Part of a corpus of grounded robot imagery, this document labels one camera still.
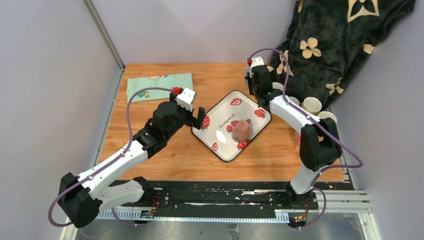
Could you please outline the grey-blue small mug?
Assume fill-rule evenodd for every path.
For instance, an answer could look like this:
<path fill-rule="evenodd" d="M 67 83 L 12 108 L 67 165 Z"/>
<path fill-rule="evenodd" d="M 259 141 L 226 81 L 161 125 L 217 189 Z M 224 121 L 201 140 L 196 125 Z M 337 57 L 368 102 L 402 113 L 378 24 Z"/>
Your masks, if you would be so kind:
<path fill-rule="evenodd" d="M 294 105 L 294 106 L 299 106 L 300 105 L 300 102 L 299 102 L 299 100 L 297 98 L 295 98 L 293 96 L 289 96 L 288 98 L 290 100 L 291 105 Z"/>

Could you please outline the dusty pink faceted mug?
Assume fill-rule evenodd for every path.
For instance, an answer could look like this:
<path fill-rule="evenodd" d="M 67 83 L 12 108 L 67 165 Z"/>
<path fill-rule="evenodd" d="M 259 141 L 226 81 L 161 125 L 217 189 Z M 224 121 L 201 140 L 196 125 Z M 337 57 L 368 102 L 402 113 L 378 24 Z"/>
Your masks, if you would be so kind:
<path fill-rule="evenodd" d="M 240 120 L 232 131 L 232 139 L 237 143 L 245 142 L 250 136 L 251 119 Z"/>

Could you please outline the yellow-green faceted mug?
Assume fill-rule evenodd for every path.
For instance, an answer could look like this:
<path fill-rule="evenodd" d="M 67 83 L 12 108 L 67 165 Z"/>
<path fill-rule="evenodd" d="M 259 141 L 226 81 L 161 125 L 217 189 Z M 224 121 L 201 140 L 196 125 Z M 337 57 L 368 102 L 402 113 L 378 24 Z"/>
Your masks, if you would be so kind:
<path fill-rule="evenodd" d="M 322 103 L 315 97 L 306 97 L 300 107 L 310 114 L 318 115 L 322 109 Z"/>

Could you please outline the black glossy mug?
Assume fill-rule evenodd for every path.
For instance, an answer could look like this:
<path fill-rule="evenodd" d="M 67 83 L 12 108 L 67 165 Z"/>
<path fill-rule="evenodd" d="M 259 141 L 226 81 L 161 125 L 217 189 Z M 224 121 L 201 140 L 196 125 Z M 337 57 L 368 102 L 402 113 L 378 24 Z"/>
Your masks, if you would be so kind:
<path fill-rule="evenodd" d="M 332 119 L 336 124 L 338 123 L 338 119 L 337 117 L 330 111 L 321 111 L 318 115 L 319 118 L 321 119 L 327 119 L 330 118 Z"/>

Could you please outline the light pink faceted mug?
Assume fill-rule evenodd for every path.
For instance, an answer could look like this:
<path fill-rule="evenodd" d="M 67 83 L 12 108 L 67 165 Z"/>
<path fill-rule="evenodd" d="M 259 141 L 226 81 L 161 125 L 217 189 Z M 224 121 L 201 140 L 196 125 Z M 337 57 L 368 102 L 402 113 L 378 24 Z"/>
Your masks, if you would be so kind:
<path fill-rule="evenodd" d="M 279 83 L 279 82 L 272 82 L 272 88 L 273 88 L 274 90 L 279 90 L 279 91 L 281 91 L 281 92 L 283 92 L 283 91 L 284 91 L 284 85 L 283 85 L 283 84 L 281 84 L 281 83 Z"/>

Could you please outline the blue dotted mug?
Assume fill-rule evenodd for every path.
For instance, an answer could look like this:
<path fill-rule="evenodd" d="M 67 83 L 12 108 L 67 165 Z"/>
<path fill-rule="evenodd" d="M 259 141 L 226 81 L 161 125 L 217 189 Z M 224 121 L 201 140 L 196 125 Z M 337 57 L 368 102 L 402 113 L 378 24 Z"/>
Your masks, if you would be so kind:
<path fill-rule="evenodd" d="M 252 82 L 251 67 L 250 66 L 247 66 L 244 69 L 243 75 L 244 75 L 244 81 L 245 81 L 247 88 L 250 88 L 250 85 L 251 85 L 251 82 Z"/>

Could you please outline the pink tall mug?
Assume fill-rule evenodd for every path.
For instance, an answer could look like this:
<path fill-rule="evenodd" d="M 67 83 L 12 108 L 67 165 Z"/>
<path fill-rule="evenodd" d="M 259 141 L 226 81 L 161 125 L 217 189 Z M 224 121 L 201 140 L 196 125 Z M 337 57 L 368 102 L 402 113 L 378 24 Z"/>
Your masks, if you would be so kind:
<path fill-rule="evenodd" d="M 301 135 L 300 135 L 300 133 L 295 132 L 294 139 L 295 139 L 297 145 L 300 146 L 300 144 L 301 144 Z"/>

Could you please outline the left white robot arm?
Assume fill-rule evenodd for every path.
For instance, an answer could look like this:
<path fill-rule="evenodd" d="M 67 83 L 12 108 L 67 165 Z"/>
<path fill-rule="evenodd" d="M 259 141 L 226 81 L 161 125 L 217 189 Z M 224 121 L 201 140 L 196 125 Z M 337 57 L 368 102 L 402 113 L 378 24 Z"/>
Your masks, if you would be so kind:
<path fill-rule="evenodd" d="M 129 133 L 129 141 L 124 147 L 80 174 L 69 172 L 61 178 L 58 197 L 53 203 L 60 206 L 71 225 L 83 228 L 98 214 L 122 204 L 137 202 L 146 207 L 152 203 L 153 187 L 143 177 L 120 185 L 111 184 L 165 148 L 183 126 L 202 127 L 206 112 L 200 107 L 197 117 L 193 116 L 196 97 L 197 93 L 189 88 L 170 90 L 169 100 L 157 106 L 141 130 L 136 134 Z"/>

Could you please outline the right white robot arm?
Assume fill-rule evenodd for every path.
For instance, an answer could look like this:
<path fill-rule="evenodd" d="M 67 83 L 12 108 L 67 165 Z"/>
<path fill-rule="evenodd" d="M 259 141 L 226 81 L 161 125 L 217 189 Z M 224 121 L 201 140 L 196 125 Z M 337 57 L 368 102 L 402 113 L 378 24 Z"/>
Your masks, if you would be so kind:
<path fill-rule="evenodd" d="M 324 168 L 342 155 L 336 123 L 331 118 L 319 118 L 294 104 L 282 88 L 274 87 L 266 65 L 248 66 L 244 78 L 250 95 L 266 113 L 283 119 L 300 135 L 301 164 L 285 190 L 286 204 L 292 209 L 303 205 Z"/>

